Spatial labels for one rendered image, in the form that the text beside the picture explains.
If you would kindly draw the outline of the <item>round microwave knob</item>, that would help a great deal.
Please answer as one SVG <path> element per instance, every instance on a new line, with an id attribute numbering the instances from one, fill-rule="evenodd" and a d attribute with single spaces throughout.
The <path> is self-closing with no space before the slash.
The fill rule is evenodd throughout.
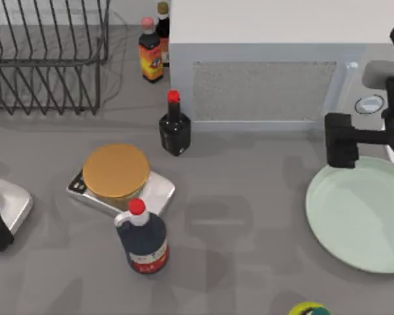
<path id="1" fill-rule="evenodd" d="M 385 104 L 380 95 L 373 94 L 360 98 L 355 103 L 355 111 L 360 115 L 370 115 L 379 112 Z"/>

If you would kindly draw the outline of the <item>pale microwave oven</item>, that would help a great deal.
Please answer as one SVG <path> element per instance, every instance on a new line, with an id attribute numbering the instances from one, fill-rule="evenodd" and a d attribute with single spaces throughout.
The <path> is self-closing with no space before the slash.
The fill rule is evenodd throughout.
<path id="1" fill-rule="evenodd" d="M 356 73 L 338 108 L 332 112 L 351 115 L 359 129 L 383 129 L 380 114 L 387 106 L 384 90 L 362 84 L 365 66 L 372 60 L 394 61 L 389 34 L 394 28 L 394 0 L 172 0 L 172 43 L 341 43 L 359 44 L 364 52 Z M 358 99 L 380 95 L 383 108 L 370 115 L 355 111 Z M 195 132 L 193 154 L 207 154 L 231 146 L 226 136 L 253 133 L 318 133 L 308 131 L 275 132 Z"/>

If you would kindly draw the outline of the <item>silver kitchen scale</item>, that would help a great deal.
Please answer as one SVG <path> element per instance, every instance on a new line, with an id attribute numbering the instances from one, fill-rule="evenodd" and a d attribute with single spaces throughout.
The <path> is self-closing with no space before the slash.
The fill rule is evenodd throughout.
<path id="1" fill-rule="evenodd" d="M 132 198 L 142 199 L 151 212 L 161 215 L 175 192 L 175 185 L 167 178 L 151 171 L 146 184 L 125 198 L 100 197 L 90 191 L 80 171 L 66 188 L 73 198 L 91 206 L 93 209 L 115 218 L 120 213 L 128 212 L 128 203 Z"/>

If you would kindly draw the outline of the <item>small dark red-capped bottle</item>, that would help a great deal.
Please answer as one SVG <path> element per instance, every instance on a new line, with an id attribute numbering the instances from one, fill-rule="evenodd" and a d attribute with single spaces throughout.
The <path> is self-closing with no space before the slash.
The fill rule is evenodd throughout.
<path id="1" fill-rule="evenodd" d="M 167 92 L 167 113 L 159 120 L 162 147 L 172 156 L 180 156 L 190 146 L 191 120 L 181 111 L 181 97 L 176 89 Z"/>

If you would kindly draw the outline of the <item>dark bottle with pink cap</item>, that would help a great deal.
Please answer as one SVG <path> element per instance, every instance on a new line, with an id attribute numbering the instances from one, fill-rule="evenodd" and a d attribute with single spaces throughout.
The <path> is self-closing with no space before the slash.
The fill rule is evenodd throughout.
<path id="1" fill-rule="evenodd" d="M 142 34 L 139 37 L 141 73 L 147 81 L 155 83 L 164 76 L 161 42 L 153 18 L 143 17 L 141 27 Z"/>

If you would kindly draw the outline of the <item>green and yellow round object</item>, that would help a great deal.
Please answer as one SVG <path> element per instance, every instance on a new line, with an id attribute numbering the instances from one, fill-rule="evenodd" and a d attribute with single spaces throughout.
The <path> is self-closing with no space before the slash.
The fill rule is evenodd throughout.
<path id="1" fill-rule="evenodd" d="M 322 304 L 305 301 L 293 306 L 288 315 L 332 315 L 331 312 Z"/>

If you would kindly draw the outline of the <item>round golden scale plate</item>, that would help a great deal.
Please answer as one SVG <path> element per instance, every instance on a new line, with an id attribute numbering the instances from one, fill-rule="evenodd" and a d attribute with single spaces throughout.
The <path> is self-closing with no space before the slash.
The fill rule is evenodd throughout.
<path id="1" fill-rule="evenodd" d="M 91 152 L 82 167 L 92 193 L 104 198 L 126 198 L 140 190 L 150 175 L 150 163 L 137 147 L 115 143 Z"/>

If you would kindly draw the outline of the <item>pale green plate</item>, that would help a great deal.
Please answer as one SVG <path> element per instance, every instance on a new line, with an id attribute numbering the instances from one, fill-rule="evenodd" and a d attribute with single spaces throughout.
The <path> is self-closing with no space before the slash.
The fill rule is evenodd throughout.
<path id="1" fill-rule="evenodd" d="M 362 157 L 353 169 L 323 167 L 305 196 L 309 227 L 333 257 L 394 274 L 394 164 Z"/>

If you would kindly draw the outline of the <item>pale microwave oven door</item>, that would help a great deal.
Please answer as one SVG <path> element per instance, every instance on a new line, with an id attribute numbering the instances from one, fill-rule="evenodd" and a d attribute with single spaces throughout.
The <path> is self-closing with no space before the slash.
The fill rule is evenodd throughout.
<path id="1" fill-rule="evenodd" d="M 195 132 L 300 132 L 338 108 L 364 47 L 172 43 L 170 82 Z"/>

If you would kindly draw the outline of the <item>large dark red-labelled bottle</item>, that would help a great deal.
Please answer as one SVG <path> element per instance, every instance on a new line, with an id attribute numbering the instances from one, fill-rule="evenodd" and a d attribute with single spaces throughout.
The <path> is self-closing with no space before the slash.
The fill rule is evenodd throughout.
<path id="1" fill-rule="evenodd" d="M 154 274 L 166 265 L 169 246 L 165 222 L 150 212 L 142 199 L 131 199 L 128 211 L 117 215 L 114 225 L 135 272 Z"/>

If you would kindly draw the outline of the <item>dark bottle with yellow cap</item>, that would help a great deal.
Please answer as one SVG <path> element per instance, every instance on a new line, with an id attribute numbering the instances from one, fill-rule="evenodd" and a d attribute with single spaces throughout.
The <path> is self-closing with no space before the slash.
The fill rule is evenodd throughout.
<path id="1" fill-rule="evenodd" d="M 158 23 L 156 25 L 156 33 L 160 38 L 162 63 L 164 67 L 169 67 L 169 4 L 166 0 L 159 0 L 157 3 Z"/>

